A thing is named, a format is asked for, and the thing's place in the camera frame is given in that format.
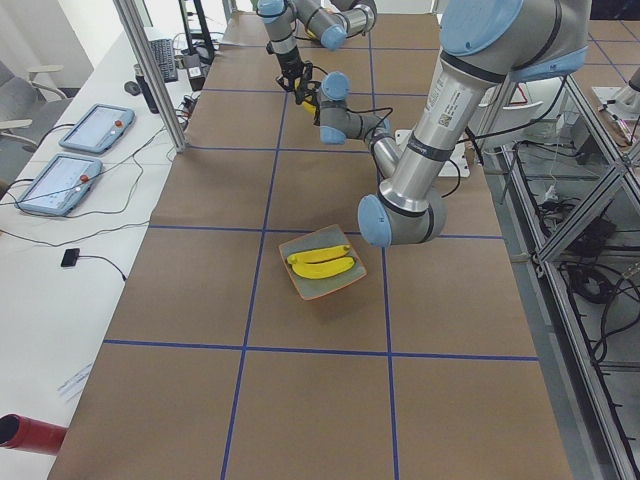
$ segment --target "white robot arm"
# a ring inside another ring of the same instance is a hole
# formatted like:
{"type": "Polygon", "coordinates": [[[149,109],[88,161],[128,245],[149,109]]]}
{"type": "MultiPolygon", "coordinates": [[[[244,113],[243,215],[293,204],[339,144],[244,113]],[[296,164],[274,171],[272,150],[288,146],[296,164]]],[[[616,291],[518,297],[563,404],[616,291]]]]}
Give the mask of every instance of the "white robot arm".
{"type": "Polygon", "coordinates": [[[333,72],[317,85],[311,81],[312,67],[306,77],[303,73],[290,26],[296,18],[306,19],[305,25],[330,49],[341,44],[333,40],[337,33],[329,33],[338,32],[340,24],[340,38],[347,37],[347,23],[341,18],[359,20],[355,33],[364,33],[375,23],[371,0],[333,3],[345,8],[342,17],[325,18],[315,12],[309,18],[309,5],[319,8],[313,0],[261,0],[259,8],[283,76],[291,71],[290,65],[302,65],[297,67],[300,75],[286,86],[290,91],[296,91],[296,85],[305,89],[296,92],[297,101],[314,98],[321,139],[365,141],[386,177],[377,194],[364,197],[358,208],[363,237],[380,247],[421,243],[440,234],[446,209],[433,183],[487,89],[504,82],[507,75],[513,82],[568,75],[586,58],[590,0],[450,0],[440,33],[442,73],[431,85],[407,147],[400,151],[381,118],[348,110],[345,75],[333,72]]]}

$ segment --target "dark red tube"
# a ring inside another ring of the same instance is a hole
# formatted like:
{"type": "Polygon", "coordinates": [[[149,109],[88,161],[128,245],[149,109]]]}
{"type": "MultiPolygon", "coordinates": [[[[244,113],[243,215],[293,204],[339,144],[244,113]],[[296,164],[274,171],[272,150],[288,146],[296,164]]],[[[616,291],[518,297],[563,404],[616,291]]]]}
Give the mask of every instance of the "dark red tube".
{"type": "Polygon", "coordinates": [[[67,429],[16,414],[0,418],[0,447],[57,455],[67,429]]]}

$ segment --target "banana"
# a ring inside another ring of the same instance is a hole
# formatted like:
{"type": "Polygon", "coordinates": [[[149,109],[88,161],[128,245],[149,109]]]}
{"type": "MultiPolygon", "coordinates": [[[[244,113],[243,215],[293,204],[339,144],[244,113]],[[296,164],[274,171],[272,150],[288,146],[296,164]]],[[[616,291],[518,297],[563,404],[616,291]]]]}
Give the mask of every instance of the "banana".
{"type": "Polygon", "coordinates": [[[349,245],[336,245],[335,247],[316,248],[304,252],[292,253],[287,257],[287,263],[320,263],[335,258],[344,257],[351,247],[349,245]]]}
{"type": "Polygon", "coordinates": [[[321,278],[329,278],[346,272],[355,265],[356,261],[353,257],[336,258],[323,263],[294,263],[293,271],[303,278],[318,280],[321,278]]]}

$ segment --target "tablet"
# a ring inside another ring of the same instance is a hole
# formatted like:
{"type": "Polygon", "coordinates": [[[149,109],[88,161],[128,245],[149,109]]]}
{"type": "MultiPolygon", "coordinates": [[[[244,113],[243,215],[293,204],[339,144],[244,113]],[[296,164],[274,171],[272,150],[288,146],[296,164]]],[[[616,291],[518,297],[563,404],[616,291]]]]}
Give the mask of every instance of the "tablet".
{"type": "Polygon", "coordinates": [[[103,153],[124,135],[134,117],[131,109],[96,104],[58,143],[71,150],[103,153]]]}
{"type": "Polygon", "coordinates": [[[62,216],[73,209],[102,171],[95,158],[59,153],[24,191],[16,208],[41,215],[62,216]]]}

